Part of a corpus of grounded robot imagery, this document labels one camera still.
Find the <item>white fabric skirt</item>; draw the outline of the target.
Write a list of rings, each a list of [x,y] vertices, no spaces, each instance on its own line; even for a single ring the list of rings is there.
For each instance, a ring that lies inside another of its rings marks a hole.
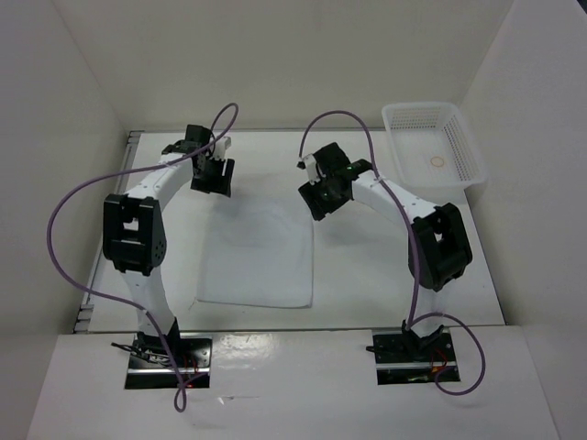
[[[292,197],[235,195],[208,218],[196,300],[277,309],[312,306],[314,226]]]

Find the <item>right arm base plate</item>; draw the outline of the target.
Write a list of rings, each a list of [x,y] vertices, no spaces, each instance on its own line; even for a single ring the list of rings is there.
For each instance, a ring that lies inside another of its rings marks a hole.
[[[366,350],[373,354],[377,384],[407,385],[459,382],[460,374],[448,329],[435,331],[417,342],[417,338],[401,329],[373,331]]]

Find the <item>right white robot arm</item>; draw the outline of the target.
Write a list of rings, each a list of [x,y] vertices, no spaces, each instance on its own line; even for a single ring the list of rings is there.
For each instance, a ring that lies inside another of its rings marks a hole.
[[[470,241],[453,203],[437,205],[412,194],[378,173],[369,161],[352,162],[336,142],[300,158],[297,167],[308,176],[298,192],[314,220],[353,201],[404,225],[408,268],[419,289],[440,292],[471,264]]]

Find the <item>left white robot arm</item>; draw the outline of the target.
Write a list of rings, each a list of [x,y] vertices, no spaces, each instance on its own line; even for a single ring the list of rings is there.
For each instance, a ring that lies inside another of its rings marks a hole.
[[[137,351],[149,351],[165,367],[180,360],[183,344],[161,276],[168,247],[162,212],[186,184],[200,193],[230,196],[235,167],[226,157],[230,146],[229,137],[215,138],[210,129],[189,125],[184,138],[162,150],[156,170],[104,201],[103,254],[139,305]]]

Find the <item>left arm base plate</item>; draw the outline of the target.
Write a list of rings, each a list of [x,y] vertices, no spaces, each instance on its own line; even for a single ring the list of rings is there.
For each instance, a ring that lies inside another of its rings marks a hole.
[[[111,343],[128,354],[126,390],[175,389],[178,380],[165,350],[131,344]],[[210,383],[213,340],[208,336],[188,336],[176,348],[175,362],[188,389],[207,389]]]

